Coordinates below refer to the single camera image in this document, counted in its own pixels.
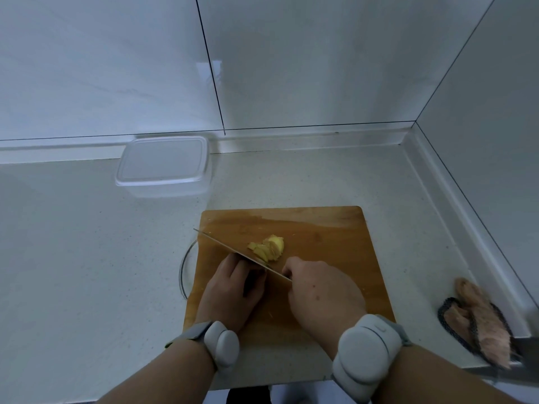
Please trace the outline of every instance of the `plastic container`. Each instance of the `plastic container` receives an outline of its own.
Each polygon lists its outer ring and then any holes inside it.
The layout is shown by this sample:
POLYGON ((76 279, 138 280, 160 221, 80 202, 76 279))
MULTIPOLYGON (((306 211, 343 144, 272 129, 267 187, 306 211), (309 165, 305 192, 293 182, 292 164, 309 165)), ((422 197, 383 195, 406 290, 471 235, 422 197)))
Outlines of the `plastic container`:
POLYGON ((208 191, 211 163, 202 136, 136 139, 125 146, 116 185, 136 197, 195 196, 208 191))

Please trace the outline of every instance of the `wooden cutting board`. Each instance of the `wooden cutting board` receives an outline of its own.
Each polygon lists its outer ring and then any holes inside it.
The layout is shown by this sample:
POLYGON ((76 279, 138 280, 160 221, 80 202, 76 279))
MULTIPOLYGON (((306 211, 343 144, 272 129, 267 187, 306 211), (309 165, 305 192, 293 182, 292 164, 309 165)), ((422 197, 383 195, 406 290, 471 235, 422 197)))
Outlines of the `wooden cutting board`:
MULTIPOLYGON (((360 207, 262 208, 258 210, 207 210, 200 217, 201 231, 245 253, 251 241, 271 234, 284 237, 285 250, 270 265, 281 272, 289 256, 326 261, 348 274, 360 287, 367 311, 394 320, 384 279, 360 207)), ((192 326, 206 284, 220 261, 224 247, 198 236, 198 260, 193 289, 187 301, 183 328, 192 326)), ((306 343, 310 338, 296 322, 288 305, 290 282, 270 272, 264 297, 239 334, 243 345, 306 343)))

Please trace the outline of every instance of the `countertop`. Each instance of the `countertop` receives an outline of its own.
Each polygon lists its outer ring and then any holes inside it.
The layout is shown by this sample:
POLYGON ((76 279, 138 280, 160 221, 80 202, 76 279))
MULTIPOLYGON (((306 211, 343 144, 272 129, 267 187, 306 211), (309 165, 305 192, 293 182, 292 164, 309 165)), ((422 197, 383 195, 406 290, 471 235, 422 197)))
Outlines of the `countertop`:
MULTIPOLYGON (((181 332, 179 263, 206 209, 360 206, 412 341, 482 364, 436 319, 470 273, 399 145, 212 162, 211 192, 192 199, 132 197, 114 184, 118 160, 0 167, 3 402, 95 400, 158 355, 181 332)), ((330 365, 316 346, 245 349, 212 388, 322 380, 330 365)))

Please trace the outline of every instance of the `hand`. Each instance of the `hand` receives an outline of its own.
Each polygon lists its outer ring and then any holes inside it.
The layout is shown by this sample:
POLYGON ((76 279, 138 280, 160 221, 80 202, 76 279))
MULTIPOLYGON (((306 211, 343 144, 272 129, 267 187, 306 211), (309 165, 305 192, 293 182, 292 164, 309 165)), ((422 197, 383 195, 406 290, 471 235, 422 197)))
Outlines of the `hand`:
POLYGON ((282 273, 292 278, 294 317, 333 360, 342 333, 367 314, 360 288, 337 268, 297 256, 287 259, 282 273))
POLYGON ((195 323, 219 320, 238 333, 264 294, 266 271, 256 267, 238 254, 223 259, 202 294, 195 323), (245 280, 251 271, 258 276, 244 296, 245 280))

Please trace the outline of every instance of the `knife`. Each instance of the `knife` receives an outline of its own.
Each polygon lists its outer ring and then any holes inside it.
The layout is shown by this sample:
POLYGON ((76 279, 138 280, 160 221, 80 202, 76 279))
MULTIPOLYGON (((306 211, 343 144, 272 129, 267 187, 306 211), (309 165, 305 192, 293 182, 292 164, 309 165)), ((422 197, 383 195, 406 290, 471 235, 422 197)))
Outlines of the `knife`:
POLYGON ((280 274, 280 273, 277 272, 277 271, 274 271, 274 270, 273 270, 269 265, 267 265, 264 261, 262 261, 262 260, 260 260, 260 259, 258 259, 258 258, 251 258, 250 256, 245 255, 243 252, 240 252, 240 251, 238 251, 237 249, 234 249, 234 248, 228 246, 227 244, 222 243, 222 242, 219 241, 218 239, 212 237, 211 235, 206 234, 205 232, 202 232, 202 231, 200 231, 200 230, 197 230, 196 228, 193 228, 193 230, 197 231, 199 234, 204 235, 205 237, 208 237, 209 239, 215 241, 216 243, 221 244, 223 247, 228 248, 228 249, 231 250, 232 252, 241 255, 243 258, 246 258, 246 259, 248 259, 249 261, 252 261, 252 262, 254 262, 255 264, 260 265, 261 267, 264 267, 266 270, 268 270, 268 271, 270 271, 270 272, 273 272, 274 274, 279 275, 281 278, 285 278, 287 281, 292 282, 292 279, 287 278, 285 275, 280 274))

